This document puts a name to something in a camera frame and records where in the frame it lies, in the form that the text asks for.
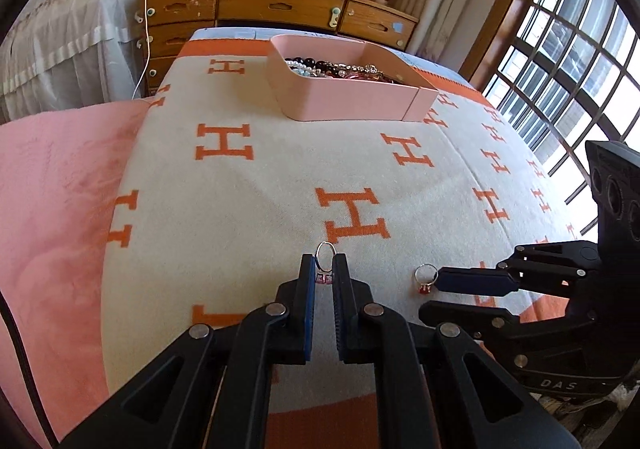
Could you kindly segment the pink jewelry tray box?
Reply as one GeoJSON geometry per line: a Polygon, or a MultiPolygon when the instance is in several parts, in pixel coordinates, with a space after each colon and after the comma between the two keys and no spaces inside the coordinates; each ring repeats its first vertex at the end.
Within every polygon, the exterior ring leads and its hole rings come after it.
{"type": "Polygon", "coordinates": [[[344,38],[280,34],[269,41],[267,79],[282,113],[299,122],[320,120],[399,120],[427,117],[437,88],[386,48],[344,38]],[[366,73],[311,76],[296,73],[288,59],[377,68],[366,73]]]}

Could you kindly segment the orange beige H blanket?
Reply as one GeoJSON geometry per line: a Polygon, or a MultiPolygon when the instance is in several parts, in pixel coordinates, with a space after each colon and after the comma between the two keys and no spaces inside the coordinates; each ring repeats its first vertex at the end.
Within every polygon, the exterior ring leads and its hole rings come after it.
{"type": "Polygon", "coordinates": [[[187,42],[145,114],[118,191],[102,278],[116,391],[195,323],[270,303],[304,254],[342,252],[383,305],[416,320],[432,267],[491,267],[537,242],[491,105],[436,64],[416,123],[284,116],[255,39],[187,42]]]}

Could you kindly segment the window with metal grille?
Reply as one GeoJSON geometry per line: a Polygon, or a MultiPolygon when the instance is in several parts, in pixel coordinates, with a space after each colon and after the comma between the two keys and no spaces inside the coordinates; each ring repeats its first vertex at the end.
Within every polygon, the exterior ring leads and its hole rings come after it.
{"type": "Polygon", "coordinates": [[[598,236],[590,141],[639,146],[639,35],[615,0],[511,0],[471,78],[537,242],[598,236]]]}

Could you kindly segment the pink bed cover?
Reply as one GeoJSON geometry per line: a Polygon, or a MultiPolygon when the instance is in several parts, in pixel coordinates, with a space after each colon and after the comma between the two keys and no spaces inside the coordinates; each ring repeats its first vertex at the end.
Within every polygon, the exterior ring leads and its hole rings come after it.
{"type": "Polygon", "coordinates": [[[1,127],[1,292],[58,438],[108,396],[103,261],[148,110],[144,100],[103,103],[1,127]]]}

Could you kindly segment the wooden desk with drawers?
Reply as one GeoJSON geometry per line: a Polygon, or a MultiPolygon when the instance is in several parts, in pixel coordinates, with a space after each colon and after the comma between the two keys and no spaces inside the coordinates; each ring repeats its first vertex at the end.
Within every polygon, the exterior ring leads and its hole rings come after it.
{"type": "Polygon", "coordinates": [[[258,26],[355,37],[407,48],[418,19],[374,0],[141,0],[137,46],[148,68],[143,92],[154,94],[195,31],[258,26]]]}

